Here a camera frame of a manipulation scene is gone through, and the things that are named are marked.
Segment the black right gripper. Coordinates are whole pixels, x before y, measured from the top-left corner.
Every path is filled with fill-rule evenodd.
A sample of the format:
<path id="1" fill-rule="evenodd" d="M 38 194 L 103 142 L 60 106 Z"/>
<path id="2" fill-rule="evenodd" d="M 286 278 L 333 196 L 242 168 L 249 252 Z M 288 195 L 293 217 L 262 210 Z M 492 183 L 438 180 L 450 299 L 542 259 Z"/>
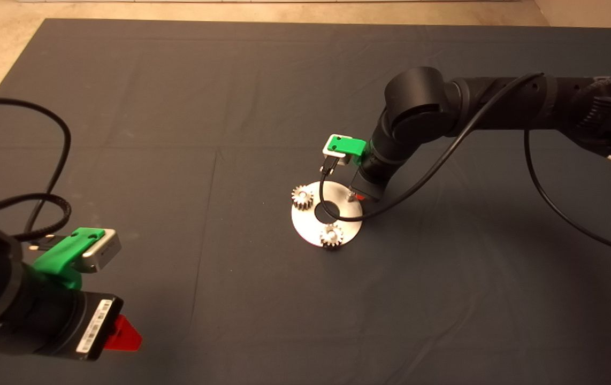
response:
<path id="1" fill-rule="evenodd" d="M 357 200 L 363 204 L 378 202 L 384 195 L 386 187 L 393 176 L 393 167 L 377 157 L 366 157 L 350 181 L 349 187 Z"/>

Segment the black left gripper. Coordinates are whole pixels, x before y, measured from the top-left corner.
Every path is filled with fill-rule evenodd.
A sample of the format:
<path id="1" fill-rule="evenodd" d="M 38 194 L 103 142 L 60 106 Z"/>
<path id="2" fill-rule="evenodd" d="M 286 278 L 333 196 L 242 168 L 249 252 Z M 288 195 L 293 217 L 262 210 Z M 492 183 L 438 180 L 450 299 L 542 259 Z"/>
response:
<path id="1" fill-rule="evenodd" d="M 104 350 L 136 352 L 143 338 L 120 314 L 113 294 L 65 288 L 41 273 L 30 275 L 32 355 L 96 361 Z"/>

